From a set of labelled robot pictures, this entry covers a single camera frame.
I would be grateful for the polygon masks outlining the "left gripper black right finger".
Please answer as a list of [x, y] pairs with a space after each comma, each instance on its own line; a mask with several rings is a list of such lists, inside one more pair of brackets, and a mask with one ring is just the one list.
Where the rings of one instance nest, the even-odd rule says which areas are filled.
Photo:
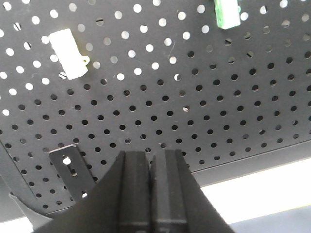
[[204, 195], [180, 150], [164, 150], [151, 164], [154, 233], [231, 233]]

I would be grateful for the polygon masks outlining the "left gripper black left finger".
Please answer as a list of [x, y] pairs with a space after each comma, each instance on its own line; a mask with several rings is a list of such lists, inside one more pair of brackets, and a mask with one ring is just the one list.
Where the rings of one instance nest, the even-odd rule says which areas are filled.
[[149, 233], [149, 181], [144, 152], [122, 151], [87, 197], [35, 232]]

